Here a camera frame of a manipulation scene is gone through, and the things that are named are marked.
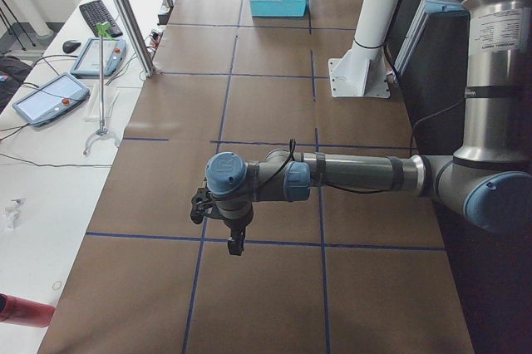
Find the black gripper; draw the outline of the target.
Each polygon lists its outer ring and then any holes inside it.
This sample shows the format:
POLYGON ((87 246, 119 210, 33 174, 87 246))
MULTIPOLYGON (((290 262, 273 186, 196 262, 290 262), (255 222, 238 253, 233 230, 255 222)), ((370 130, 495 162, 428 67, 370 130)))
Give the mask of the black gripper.
POLYGON ((227 245, 230 255, 242 255, 247 226, 251 223, 251 215, 246 214, 236 219, 226 219, 224 224, 229 228, 230 238, 227 245))

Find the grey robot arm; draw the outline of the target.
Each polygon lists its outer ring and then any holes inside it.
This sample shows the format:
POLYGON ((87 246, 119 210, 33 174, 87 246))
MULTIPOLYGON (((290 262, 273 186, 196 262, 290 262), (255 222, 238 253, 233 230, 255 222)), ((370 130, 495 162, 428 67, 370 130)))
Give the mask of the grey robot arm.
POLYGON ((531 62, 531 0, 425 0, 428 13, 467 12, 464 135, 451 156, 366 157, 273 150, 261 162, 232 152, 213 156, 191 200, 190 217, 221 220, 229 252, 244 250, 260 201, 303 201, 313 187, 357 194, 413 191, 431 196, 492 233, 531 220, 529 158, 521 117, 531 62))

